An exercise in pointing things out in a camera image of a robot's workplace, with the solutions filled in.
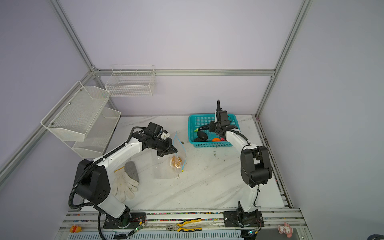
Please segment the black eggplant toy green stem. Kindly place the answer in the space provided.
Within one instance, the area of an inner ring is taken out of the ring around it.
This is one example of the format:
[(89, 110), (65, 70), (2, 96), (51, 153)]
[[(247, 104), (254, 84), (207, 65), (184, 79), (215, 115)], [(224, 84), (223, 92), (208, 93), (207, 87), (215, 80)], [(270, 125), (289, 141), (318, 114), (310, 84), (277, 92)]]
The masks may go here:
[(198, 128), (196, 128), (194, 130), (194, 132), (205, 131), (205, 130), (208, 130), (208, 125), (204, 125), (204, 126), (198, 127)]

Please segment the yellow mango toy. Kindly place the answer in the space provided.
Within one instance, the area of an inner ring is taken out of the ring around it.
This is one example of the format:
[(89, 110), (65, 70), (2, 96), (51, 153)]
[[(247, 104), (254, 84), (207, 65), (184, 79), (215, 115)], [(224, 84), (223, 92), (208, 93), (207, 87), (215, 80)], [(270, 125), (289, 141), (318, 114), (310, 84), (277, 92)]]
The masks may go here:
[(181, 169), (183, 166), (183, 160), (177, 155), (173, 155), (170, 160), (170, 166), (174, 169)]

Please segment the clear zip top bag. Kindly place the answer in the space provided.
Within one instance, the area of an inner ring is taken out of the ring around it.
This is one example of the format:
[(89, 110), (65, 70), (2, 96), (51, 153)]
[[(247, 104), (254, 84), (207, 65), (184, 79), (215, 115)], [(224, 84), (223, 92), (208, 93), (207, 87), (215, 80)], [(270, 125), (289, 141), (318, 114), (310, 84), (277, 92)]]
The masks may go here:
[(177, 179), (184, 172), (186, 162), (186, 150), (184, 142), (180, 139), (179, 132), (171, 134), (172, 145), (177, 149), (177, 152), (164, 157), (159, 157), (157, 152), (152, 154), (152, 170), (155, 179)]

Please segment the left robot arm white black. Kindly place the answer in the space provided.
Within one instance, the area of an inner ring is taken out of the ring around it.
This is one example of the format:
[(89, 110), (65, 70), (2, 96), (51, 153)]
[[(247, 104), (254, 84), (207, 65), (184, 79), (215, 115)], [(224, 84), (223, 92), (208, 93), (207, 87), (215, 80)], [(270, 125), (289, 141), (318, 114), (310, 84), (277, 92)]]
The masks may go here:
[(99, 213), (121, 225), (131, 219), (125, 200), (133, 197), (138, 183), (125, 171), (128, 160), (145, 149), (152, 149), (159, 157), (178, 152), (169, 134), (153, 135), (140, 130), (102, 157), (78, 164), (68, 205), (71, 209), (93, 207)]

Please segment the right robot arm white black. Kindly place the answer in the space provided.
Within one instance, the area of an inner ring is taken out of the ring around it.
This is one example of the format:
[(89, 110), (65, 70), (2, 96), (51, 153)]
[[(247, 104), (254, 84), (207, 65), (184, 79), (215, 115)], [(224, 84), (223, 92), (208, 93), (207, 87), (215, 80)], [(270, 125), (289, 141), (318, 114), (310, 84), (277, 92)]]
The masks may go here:
[(250, 142), (237, 126), (230, 123), (227, 111), (221, 107), (217, 107), (209, 131), (224, 138), (240, 153), (241, 177), (250, 191), (238, 202), (238, 225), (243, 227), (260, 221), (261, 189), (273, 176), (268, 149)]

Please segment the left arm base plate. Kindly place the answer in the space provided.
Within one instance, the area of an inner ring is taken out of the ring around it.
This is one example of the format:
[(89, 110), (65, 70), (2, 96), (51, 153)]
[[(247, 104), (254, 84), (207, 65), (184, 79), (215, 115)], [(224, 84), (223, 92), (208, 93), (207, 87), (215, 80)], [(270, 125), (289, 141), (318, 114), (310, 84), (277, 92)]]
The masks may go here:
[(135, 229), (140, 225), (140, 222), (145, 222), (147, 214), (144, 212), (123, 214), (116, 219), (110, 215), (106, 215), (104, 229)]

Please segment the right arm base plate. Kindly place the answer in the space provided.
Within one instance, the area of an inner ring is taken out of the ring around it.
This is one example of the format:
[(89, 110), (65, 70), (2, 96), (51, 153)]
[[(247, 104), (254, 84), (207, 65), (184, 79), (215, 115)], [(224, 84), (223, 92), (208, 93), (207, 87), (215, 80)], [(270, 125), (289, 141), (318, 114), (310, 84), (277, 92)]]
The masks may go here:
[(241, 213), (240, 211), (225, 211), (224, 224), (226, 228), (264, 227), (264, 217), (259, 210)]

